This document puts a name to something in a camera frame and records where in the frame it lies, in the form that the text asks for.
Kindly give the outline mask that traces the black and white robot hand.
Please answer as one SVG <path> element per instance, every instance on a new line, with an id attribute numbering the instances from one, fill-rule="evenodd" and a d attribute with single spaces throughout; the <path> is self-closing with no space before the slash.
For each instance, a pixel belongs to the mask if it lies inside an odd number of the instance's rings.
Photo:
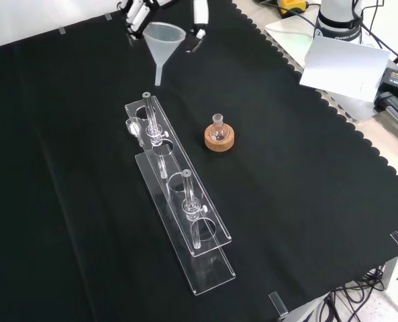
<path id="1" fill-rule="evenodd" d="M 120 1 L 117 9 L 124 14 L 127 35 L 131 40 L 139 40 L 146 26 L 152 21 L 156 12 L 173 6 L 177 1 Z M 193 8 L 193 28 L 186 37 L 185 51 L 193 53 L 198 49 L 207 35 L 209 23 L 209 6 L 206 0 L 194 0 L 191 2 Z"/>

